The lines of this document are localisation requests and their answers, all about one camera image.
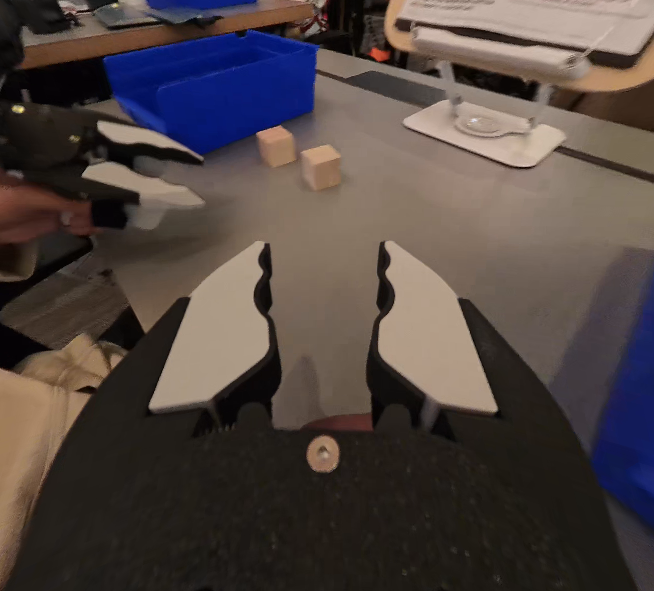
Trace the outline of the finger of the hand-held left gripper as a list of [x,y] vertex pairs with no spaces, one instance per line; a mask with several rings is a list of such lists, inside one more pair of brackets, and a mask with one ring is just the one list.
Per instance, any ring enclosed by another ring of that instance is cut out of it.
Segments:
[[156,131],[128,123],[100,120],[88,133],[82,160],[113,162],[135,172],[167,172],[171,163],[200,167],[204,158]]
[[205,200],[184,185],[135,172],[116,162],[90,165],[81,176],[97,227],[151,231],[172,211],[195,211]]

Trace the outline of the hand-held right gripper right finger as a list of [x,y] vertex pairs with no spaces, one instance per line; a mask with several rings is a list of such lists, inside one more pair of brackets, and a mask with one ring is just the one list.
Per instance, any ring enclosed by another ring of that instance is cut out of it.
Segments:
[[495,416],[487,380],[459,296],[392,240],[380,243],[378,314],[365,366],[373,420],[391,405],[411,424],[433,430],[443,410]]

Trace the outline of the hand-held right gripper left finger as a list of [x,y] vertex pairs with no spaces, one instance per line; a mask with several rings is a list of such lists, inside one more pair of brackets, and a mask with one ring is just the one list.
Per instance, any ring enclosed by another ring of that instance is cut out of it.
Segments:
[[204,410],[225,427],[243,406],[259,403],[271,416],[282,377],[271,277],[270,245],[256,241],[190,294],[149,402],[152,414]]

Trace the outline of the wooden cube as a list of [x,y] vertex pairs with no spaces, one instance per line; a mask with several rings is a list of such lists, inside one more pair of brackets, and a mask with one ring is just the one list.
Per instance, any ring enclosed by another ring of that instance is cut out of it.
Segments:
[[278,168],[295,162],[296,145],[293,134],[278,125],[256,133],[258,152],[269,168]]
[[323,191],[341,183],[341,155],[332,145],[301,151],[301,175],[312,191]]

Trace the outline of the person's left hand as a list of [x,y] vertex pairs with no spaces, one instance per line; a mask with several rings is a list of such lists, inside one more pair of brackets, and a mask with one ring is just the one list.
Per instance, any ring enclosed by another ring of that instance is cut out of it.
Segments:
[[59,231],[77,236],[97,234],[91,204],[1,173],[1,245],[30,243]]

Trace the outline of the brown wooden table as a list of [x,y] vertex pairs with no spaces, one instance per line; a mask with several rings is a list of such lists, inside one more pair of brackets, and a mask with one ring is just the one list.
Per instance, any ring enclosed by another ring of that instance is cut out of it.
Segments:
[[80,25],[70,28],[69,31],[33,34],[25,28],[21,35],[25,57],[20,68],[32,70],[209,36],[294,23],[311,18],[313,7],[308,2],[298,0],[258,0],[254,4],[225,7],[218,14],[219,19],[205,28],[184,23],[110,30],[89,13],[82,14]]

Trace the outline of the dark laptop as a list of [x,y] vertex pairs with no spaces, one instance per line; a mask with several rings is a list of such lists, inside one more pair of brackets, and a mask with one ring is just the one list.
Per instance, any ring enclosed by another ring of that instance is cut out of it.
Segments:
[[92,13],[94,18],[110,31],[161,23],[157,18],[140,9],[119,3],[98,7]]

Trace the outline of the dark blue cloth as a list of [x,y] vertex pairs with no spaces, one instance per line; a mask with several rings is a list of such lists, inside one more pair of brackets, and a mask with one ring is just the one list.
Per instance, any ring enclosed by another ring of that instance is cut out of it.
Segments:
[[201,29],[208,28],[218,21],[224,19],[224,15],[217,14],[216,9],[201,10],[190,7],[169,7],[166,9],[154,9],[147,7],[143,12],[163,23],[171,26],[192,25]]

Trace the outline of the person's beige clothing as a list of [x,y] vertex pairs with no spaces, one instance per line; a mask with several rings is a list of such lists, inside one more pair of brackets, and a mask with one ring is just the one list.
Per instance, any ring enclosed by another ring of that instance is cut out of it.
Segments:
[[47,474],[91,394],[127,355],[83,333],[1,369],[1,587]]

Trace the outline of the white document stand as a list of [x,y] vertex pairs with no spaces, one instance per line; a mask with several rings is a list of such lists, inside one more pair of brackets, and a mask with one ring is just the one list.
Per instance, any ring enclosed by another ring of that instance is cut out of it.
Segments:
[[[563,131],[540,122],[553,92],[548,80],[583,78],[591,69],[585,52],[519,46],[418,26],[411,27],[411,38],[418,51],[440,56],[438,69],[447,98],[407,117],[406,128],[515,169],[535,167],[563,144]],[[489,68],[511,64],[517,73],[535,80],[534,115],[525,119],[464,101],[456,88],[453,63],[465,57]]]

